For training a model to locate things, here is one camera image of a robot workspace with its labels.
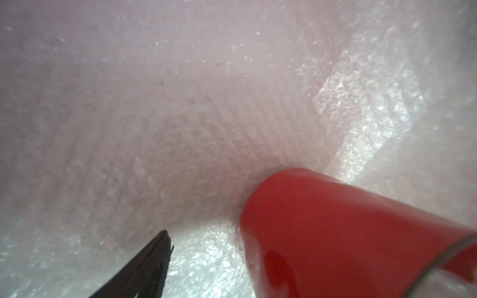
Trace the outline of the clear bubble wrap sheet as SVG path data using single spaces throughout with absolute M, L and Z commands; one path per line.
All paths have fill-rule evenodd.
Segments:
M 477 225 L 475 1 L 2 1 L 1 296 L 252 298 L 238 232 L 308 168 Z

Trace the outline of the red ceramic mug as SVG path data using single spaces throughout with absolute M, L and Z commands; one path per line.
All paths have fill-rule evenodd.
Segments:
M 264 180 L 240 217 L 260 298 L 408 298 L 438 269 L 477 280 L 477 232 L 293 168 Z

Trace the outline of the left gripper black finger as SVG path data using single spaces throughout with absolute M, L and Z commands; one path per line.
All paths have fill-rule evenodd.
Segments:
M 91 298 L 160 298 L 174 246 L 166 230 L 156 235 Z

